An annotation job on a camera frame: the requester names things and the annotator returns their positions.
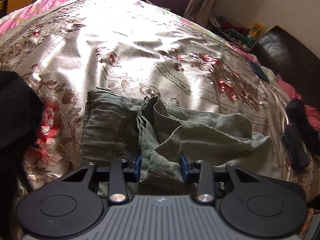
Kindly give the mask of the olive green pants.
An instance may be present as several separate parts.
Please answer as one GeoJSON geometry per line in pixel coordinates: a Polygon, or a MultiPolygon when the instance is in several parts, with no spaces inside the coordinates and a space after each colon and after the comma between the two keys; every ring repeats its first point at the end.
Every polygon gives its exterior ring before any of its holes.
{"type": "Polygon", "coordinates": [[[87,94],[81,154],[84,163],[99,167],[140,154],[139,183],[129,183],[129,195],[191,194],[195,186],[182,179],[181,154],[281,177],[272,139],[254,132],[243,114],[193,111],[167,105],[158,96],[127,98],[102,88],[87,94]]]}

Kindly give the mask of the dark navy clothes pile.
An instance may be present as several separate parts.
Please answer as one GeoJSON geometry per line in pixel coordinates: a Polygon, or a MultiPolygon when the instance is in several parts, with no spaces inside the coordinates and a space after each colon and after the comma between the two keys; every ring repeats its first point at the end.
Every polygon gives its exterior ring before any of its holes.
{"type": "Polygon", "coordinates": [[[309,164],[306,151],[319,155],[319,132],[307,119],[302,100],[292,99],[285,108],[289,124],[284,127],[281,142],[294,171],[301,171],[309,164]]]}

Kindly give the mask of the black folded garment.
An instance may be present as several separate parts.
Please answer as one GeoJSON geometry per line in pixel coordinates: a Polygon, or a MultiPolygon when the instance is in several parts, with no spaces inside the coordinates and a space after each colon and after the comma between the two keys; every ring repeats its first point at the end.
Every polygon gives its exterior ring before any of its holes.
{"type": "Polygon", "coordinates": [[[1,154],[24,151],[36,141],[43,108],[20,75],[1,71],[1,154]]]}

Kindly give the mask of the dark leather headboard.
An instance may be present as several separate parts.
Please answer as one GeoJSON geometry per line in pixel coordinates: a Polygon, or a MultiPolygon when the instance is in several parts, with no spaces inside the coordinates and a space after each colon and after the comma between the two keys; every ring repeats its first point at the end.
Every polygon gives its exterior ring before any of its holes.
{"type": "Polygon", "coordinates": [[[260,64],[279,74],[302,96],[306,105],[319,109],[319,58],[294,36],[273,27],[250,51],[260,64]]]}

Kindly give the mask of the floral satin bedspread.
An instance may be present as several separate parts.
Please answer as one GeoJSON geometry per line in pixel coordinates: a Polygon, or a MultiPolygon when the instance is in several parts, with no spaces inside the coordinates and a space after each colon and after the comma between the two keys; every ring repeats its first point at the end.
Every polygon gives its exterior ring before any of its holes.
{"type": "Polygon", "coordinates": [[[36,141],[1,154],[1,239],[319,239],[319,155],[306,151],[310,164],[294,171],[281,142],[291,99],[255,56],[198,24],[139,0],[38,0],[1,18],[1,71],[20,75],[44,105],[36,141]],[[112,205],[76,237],[25,237],[17,218],[23,197],[87,164],[84,113],[95,88],[127,98],[158,96],[193,111],[243,114],[254,132],[272,139],[279,180],[305,192],[299,234],[240,233],[214,207],[193,200],[197,185],[191,183],[191,194],[127,190],[128,203],[112,205]]]}

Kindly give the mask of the cluttered side shelf items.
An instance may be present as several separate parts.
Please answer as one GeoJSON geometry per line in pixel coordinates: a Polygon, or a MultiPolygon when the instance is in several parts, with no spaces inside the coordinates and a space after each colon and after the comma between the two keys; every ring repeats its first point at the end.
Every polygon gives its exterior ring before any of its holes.
{"type": "Polygon", "coordinates": [[[251,28],[229,22],[223,16],[210,17],[208,29],[231,44],[249,52],[260,38],[263,26],[255,22],[251,28]]]}

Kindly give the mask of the beige curtain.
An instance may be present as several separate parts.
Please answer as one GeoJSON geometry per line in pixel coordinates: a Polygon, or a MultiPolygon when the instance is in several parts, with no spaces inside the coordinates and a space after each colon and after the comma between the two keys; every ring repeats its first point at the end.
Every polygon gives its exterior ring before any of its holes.
{"type": "Polygon", "coordinates": [[[183,17],[206,28],[214,2],[215,0],[190,0],[183,17]]]}

